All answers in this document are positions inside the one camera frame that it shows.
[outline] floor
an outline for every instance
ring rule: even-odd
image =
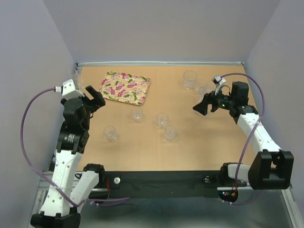
[[[240,192],[238,201],[255,193]],[[253,203],[233,206],[219,199],[133,199],[112,208],[86,204],[80,228],[292,228],[280,190],[265,190]]]

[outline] white connector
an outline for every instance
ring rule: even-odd
[[[72,98],[78,98],[85,96],[78,88],[76,88],[72,79],[67,80],[63,84],[62,96],[64,99],[69,100]]]
[[[55,93],[62,93],[61,86],[55,86]]]
[[[232,179],[235,179],[235,177],[236,177],[237,166],[238,166],[238,164],[229,164],[228,165],[228,176]],[[249,165],[241,164],[239,167],[237,179],[239,181],[249,183],[249,179],[248,179],[249,169],[250,169]]]
[[[216,84],[216,89],[214,94],[217,95],[219,93],[219,91],[221,90],[221,88],[225,85],[226,80],[224,78],[222,78],[220,75],[216,75],[212,81]]]

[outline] floral tray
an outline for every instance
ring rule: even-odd
[[[142,105],[151,80],[142,76],[108,71],[99,87],[103,98]]]

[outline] cable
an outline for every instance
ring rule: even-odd
[[[224,78],[224,77],[227,77],[227,76],[230,76],[230,75],[242,75],[242,76],[245,76],[245,77],[249,78],[251,81],[253,81],[253,82],[256,84],[256,86],[258,87],[258,89],[259,89],[259,91],[260,91],[260,93],[261,93],[261,96],[262,96],[262,113],[261,113],[259,119],[257,120],[256,124],[254,125],[252,131],[250,132],[250,134],[249,134],[249,136],[248,136],[248,138],[247,138],[247,141],[246,141],[246,143],[245,143],[245,145],[244,145],[243,151],[242,151],[242,153],[241,153],[241,156],[240,156],[239,161],[238,161],[238,164],[237,164],[236,175],[235,175],[235,179],[236,179],[236,183],[237,183],[237,181],[238,181],[238,172],[239,172],[239,169],[240,169],[242,160],[243,160],[243,158],[244,158],[246,149],[247,149],[247,147],[248,147],[248,145],[249,145],[249,142],[250,142],[250,140],[251,140],[251,138],[252,138],[252,136],[253,136],[255,130],[257,129],[259,123],[262,121],[262,118],[263,118],[263,116],[264,116],[264,114],[265,114],[265,97],[264,97],[264,93],[263,93],[263,91],[262,91],[262,88],[261,88],[260,85],[257,83],[257,81],[256,81],[255,79],[253,79],[252,77],[250,77],[250,76],[248,76],[248,75],[246,75],[246,74],[243,74],[243,73],[229,73],[229,74],[222,75],[221,78]],[[247,202],[232,203],[232,204],[233,204],[233,205],[240,205],[240,204],[251,203],[251,202],[255,201],[255,200],[259,197],[259,195],[261,194],[261,192],[262,192],[262,191],[260,191],[260,193],[259,193],[256,197],[254,197],[253,199],[251,199],[251,200],[249,200],[249,201],[247,201]]]
[[[110,181],[109,181],[109,179],[105,180],[105,183],[106,183],[106,188],[107,188],[107,192],[108,192],[107,199],[109,199],[109,197],[110,197]],[[120,205],[122,203],[125,203],[125,202],[127,202],[129,200],[130,200],[129,197],[127,197],[127,198],[120,198],[120,199],[115,200],[116,203],[107,204],[106,202],[108,202],[108,200],[104,200],[104,199],[99,199],[99,200],[98,199],[89,199],[89,201],[91,202],[91,204],[95,204],[98,207],[113,207],[113,206],[117,206],[117,205]]]
[[[220,88],[220,91],[222,91],[222,89],[223,89],[224,87],[228,87],[228,89],[229,89],[229,95],[230,95],[230,87],[229,87],[228,85],[223,85],[223,86]]]
[[[50,89],[45,89],[43,91],[41,91],[40,93],[38,93],[37,95],[35,95],[30,102],[28,103],[23,117],[22,117],[22,121],[21,121],[21,127],[20,127],[20,143],[21,143],[21,150],[23,153],[23,156],[25,158],[25,160],[27,161],[29,167],[41,178],[45,179],[50,185],[56,187],[57,191],[62,195],[62,197],[64,199],[66,199],[70,204],[72,204],[74,207],[79,207],[81,204],[83,204],[85,202],[85,200],[82,200],[79,204],[74,203],[51,179],[49,179],[47,176],[43,175],[43,173],[41,171],[38,171],[33,164],[31,163],[31,161],[29,160],[29,157],[25,151],[25,147],[24,147],[24,140],[23,140],[23,131],[24,131],[24,123],[25,123],[25,117],[29,111],[29,107],[31,106],[31,104],[34,102],[34,100],[41,96],[42,94],[49,92],[49,91],[53,91],[55,92],[56,88],[50,88]],[[99,201],[99,202],[120,202],[120,203],[124,203],[126,201],[130,200],[130,198],[121,198],[121,199],[90,199],[89,201]]]
[[[235,184],[236,184],[236,189],[235,189],[234,192],[232,193],[232,196],[234,196],[234,195],[236,194],[237,190],[238,190],[238,183],[235,182],[235,183],[232,184],[232,189],[231,189],[229,192],[232,192],[232,191],[233,191],[234,185],[235,185]]]

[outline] black base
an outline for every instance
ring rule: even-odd
[[[67,216],[56,217],[34,214],[31,217],[30,224],[35,228],[79,228],[80,214],[74,213]]]
[[[106,171],[111,198],[179,198],[219,197],[217,187],[231,187],[233,181],[221,183],[219,171]],[[121,182],[114,184],[114,178]],[[89,198],[104,197],[93,191]]]

